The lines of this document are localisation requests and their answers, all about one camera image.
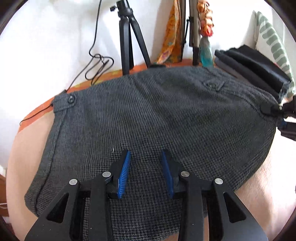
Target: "green striped pillow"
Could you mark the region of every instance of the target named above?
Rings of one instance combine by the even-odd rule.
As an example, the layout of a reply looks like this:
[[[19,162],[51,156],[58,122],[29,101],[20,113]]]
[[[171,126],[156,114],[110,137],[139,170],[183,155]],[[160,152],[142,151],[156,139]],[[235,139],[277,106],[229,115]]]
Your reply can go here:
[[[294,75],[284,44],[272,24],[261,12],[256,14],[254,40],[257,43],[256,49],[277,64],[292,79],[287,97],[295,95]]]

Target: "black tripod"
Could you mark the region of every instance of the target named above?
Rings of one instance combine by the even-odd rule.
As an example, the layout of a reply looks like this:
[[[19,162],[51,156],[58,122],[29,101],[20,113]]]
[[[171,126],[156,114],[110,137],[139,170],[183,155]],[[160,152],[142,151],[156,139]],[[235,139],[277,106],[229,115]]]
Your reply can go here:
[[[133,63],[133,48],[131,43],[131,26],[135,33],[136,39],[140,46],[142,55],[144,57],[147,67],[150,66],[150,58],[145,45],[140,26],[133,15],[133,10],[130,8],[127,0],[121,0],[116,3],[118,8],[119,21],[119,34],[120,34],[120,51],[121,51],[121,65],[122,74],[129,74],[130,69],[134,67]]]

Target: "teal tassel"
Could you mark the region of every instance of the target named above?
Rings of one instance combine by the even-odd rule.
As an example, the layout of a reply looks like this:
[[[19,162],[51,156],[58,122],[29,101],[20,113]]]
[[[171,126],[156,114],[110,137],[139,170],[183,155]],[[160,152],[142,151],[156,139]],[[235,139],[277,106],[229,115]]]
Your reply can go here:
[[[200,59],[204,67],[213,67],[212,48],[209,37],[202,37],[200,40]]]

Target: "silver rivet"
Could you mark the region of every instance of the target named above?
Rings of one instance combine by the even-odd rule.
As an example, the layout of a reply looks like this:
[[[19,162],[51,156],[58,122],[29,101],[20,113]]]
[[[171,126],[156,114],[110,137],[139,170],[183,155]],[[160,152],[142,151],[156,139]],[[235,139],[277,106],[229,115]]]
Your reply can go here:
[[[215,183],[221,185],[223,183],[223,180],[221,178],[216,178]]]
[[[69,181],[69,184],[70,184],[70,185],[76,185],[76,183],[77,183],[77,180],[76,180],[76,179],[71,179],[71,180]]]
[[[103,177],[110,177],[111,176],[111,172],[103,172]]]
[[[183,177],[189,177],[189,172],[187,172],[187,171],[182,171],[182,172],[181,172],[181,176],[183,176]]]

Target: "houndstooth fabric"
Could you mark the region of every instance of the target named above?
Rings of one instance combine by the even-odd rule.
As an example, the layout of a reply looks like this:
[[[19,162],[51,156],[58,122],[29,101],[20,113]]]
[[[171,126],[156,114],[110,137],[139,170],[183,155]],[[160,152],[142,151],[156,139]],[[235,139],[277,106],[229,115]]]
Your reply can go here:
[[[94,178],[127,148],[126,193],[111,201],[114,239],[162,240],[179,230],[181,201],[168,196],[161,150],[199,178],[219,177],[238,189],[263,163],[275,134],[277,119],[260,112],[262,103],[277,102],[218,69],[195,67],[150,69],[58,95],[26,205],[40,215],[70,179]]]

